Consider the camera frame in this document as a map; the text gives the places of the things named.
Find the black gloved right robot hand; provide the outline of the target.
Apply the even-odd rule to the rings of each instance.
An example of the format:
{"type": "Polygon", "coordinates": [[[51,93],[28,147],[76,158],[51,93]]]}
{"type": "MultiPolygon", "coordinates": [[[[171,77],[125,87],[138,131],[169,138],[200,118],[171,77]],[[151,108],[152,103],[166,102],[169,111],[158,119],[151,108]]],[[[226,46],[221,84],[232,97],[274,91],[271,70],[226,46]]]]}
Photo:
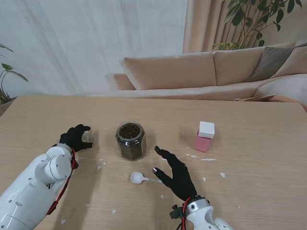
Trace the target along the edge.
{"type": "Polygon", "coordinates": [[[186,201],[188,198],[196,197],[197,191],[191,180],[187,166],[175,154],[167,150],[160,149],[158,146],[155,146],[154,150],[163,159],[167,160],[172,169],[172,177],[170,177],[159,168],[154,167],[152,171],[156,177],[181,200],[186,201]]]}

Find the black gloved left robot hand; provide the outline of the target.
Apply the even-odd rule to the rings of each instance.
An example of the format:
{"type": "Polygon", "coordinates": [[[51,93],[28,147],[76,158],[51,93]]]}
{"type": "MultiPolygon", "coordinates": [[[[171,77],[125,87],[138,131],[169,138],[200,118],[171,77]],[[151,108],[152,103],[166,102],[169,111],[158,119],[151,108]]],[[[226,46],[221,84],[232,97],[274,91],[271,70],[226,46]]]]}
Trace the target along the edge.
{"type": "Polygon", "coordinates": [[[90,131],[90,129],[89,126],[84,126],[83,124],[71,127],[66,133],[60,136],[59,143],[66,144],[75,152],[90,149],[93,147],[93,143],[82,141],[83,134],[85,131],[90,131]]]}

